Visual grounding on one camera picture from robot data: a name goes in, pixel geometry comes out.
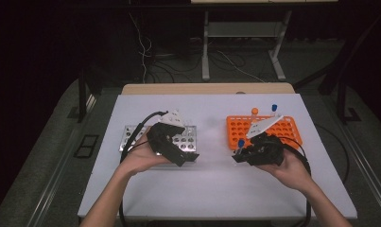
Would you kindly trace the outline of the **wooden table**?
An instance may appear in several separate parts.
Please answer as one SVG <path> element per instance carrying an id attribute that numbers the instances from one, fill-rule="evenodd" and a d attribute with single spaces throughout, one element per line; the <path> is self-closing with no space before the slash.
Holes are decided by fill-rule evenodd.
<path id="1" fill-rule="evenodd" d="M 273 83 L 155 83 L 127 84 L 123 95 L 218 95 L 218 94 L 294 94 L 291 84 Z"/>

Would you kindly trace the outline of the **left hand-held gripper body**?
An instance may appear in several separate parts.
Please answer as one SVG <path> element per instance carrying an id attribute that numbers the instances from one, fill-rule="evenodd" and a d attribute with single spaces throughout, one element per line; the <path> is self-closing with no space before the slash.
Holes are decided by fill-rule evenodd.
<path id="1" fill-rule="evenodd" d="M 176 135 L 176 127 L 184 127 L 177 110 L 164 114 L 147 132 L 147 140 L 154 152 L 164 156 L 171 163 L 182 166 L 185 153 L 173 145 L 171 140 L 171 137 Z"/>

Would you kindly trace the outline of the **black metal stand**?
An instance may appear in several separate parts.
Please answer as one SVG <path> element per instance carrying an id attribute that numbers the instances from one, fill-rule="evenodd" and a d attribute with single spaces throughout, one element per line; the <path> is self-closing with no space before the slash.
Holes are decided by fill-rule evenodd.
<path id="1" fill-rule="evenodd" d="M 346 91 L 346 76 L 342 74 L 338 81 L 337 116 L 343 125 L 346 125 L 348 122 L 357 122 L 361 120 L 354 108 L 346 107 Z"/>
<path id="2" fill-rule="evenodd" d="M 90 95 L 99 95 L 102 81 L 93 67 L 82 68 L 78 72 L 78 122 L 81 123 L 87 114 Z"/>

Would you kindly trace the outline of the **aluminium floor rail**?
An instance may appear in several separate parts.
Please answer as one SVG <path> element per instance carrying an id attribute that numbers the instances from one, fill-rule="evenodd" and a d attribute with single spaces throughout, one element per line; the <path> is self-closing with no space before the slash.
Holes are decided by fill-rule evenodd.
<path id="1" fill-rule="evenodd" d="M 363 122 L 338 123 L 338 126 L 381 209 L 381 126 Z"/>
<path id="2" fill-rule="evenodd" d="M 25 227 L 77 227 L 78 209 L 91 160 L 75 156 L 87 121 L 78 119 L 78 99 L 64 96 L 34 147 L 35 169 L 44 178 Z"/>

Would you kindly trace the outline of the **black floor frame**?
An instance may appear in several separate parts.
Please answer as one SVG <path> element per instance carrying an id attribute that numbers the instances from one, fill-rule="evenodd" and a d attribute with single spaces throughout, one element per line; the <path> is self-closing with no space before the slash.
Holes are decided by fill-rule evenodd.
<path id="1" fill-rule="evenodd" d="M 74 153 L 74 157 L 79 159 L 90 158 L 95 150 L 97 140 L 97 134 L 85 134 L 82 137 L 80 144 Z"/>

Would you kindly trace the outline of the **grey metal stand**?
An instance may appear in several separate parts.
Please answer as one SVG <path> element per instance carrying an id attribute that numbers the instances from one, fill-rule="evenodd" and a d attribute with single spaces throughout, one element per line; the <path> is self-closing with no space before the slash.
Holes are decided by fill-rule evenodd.
<path id="1" fill-rule="evenodd" d="M 208 43 L 210 38 L 275 38 L 276 45 L 268 52 L 277 79 L 286 78 L 278 55 L 285 39 L 292 11 L 285 12 L 281 21 L 264 22 L 216 22 L 210 20 L 210 13 L 204 13 L 201 75 L 204 81 L 210 79 Z"/>

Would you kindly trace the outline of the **person's left hand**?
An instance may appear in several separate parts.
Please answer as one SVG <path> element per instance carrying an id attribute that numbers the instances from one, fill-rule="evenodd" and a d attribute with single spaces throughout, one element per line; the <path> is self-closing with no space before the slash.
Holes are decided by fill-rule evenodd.
<path id="1" fill-rule="evenodd" d="M 151 149 L 147 136 L 143 134 L 118 167 L 118 172 L 125 176 L 134 176 L 153 166 L 169 164 L 164 156 L 159 156 Z"/>

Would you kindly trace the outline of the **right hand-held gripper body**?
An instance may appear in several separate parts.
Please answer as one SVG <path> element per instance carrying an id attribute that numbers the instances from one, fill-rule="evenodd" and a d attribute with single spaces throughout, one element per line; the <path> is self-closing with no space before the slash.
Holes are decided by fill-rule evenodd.
<path id="1" fill-rule="evenodd" d="M 251 122 L 251 127 L 246 133 L 246 138 L 251 145 L 258 147 L 256 155 L 246 155 L 246 161 L 251 166 L 277 165 L 284 160 L 283 143 L 273 134 L 268 134 L 267 130 L 283 118 L 282 115 L 269 117 L 267 119 Z"/>

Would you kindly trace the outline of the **person's right hand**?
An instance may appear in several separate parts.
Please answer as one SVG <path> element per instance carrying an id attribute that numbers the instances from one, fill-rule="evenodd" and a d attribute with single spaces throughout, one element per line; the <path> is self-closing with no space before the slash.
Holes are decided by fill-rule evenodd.
<path id="1" fill-rule="evenodd" d="M 271 174 L 283 185 L 302 193 L 310 192 L 316 186 L 303 163 L 289 150 L 284 151 L 284 160 L 279 166 L 262 165 L 258 168 Z"/>

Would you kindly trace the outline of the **metal test tube rack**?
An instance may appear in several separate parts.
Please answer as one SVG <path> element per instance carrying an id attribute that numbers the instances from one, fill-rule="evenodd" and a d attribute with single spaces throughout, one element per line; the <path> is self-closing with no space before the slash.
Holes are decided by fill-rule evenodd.
<path id="1" fill-rule="evenodd" d="M 135 125 L 126 125 L 123 130 L 119 152 L 122 152 L 129 141 L 130 137 L 134 134 L 136 129 Z M 186 126 L 183 134 L 176 134 L 171 137 L 172 144 L 177 146 L 184 153 L 197 152 L 197 127 Z"/>

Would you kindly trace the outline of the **orange test tube rack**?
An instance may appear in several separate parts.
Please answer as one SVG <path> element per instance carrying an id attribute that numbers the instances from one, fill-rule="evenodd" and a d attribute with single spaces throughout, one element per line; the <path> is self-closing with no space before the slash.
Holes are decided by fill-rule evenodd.
<path id="1" fill-rule="evenodd" d="M 256 116 L 254 119 L 251 119 L 246 115 L 228 116 L 226 118 L 226 125 L 229 148 L 238 149 L 239 140 L 245 142 L 245 147 L 249 146 L 251 140 L 247 137 L 247 133 L 249 132 L 251 125 L 260 121 L 265 122 L 267 119 L 268 116 Z M 291 145 L 295 149 L 298 149 L 303 144 L 296 122 L 291 116 L 276 115 L 274 121 L 275 123 L 270 126 L 268 124 L 263 124 L 260 132 L 280 137 L 283 143 Z"/>

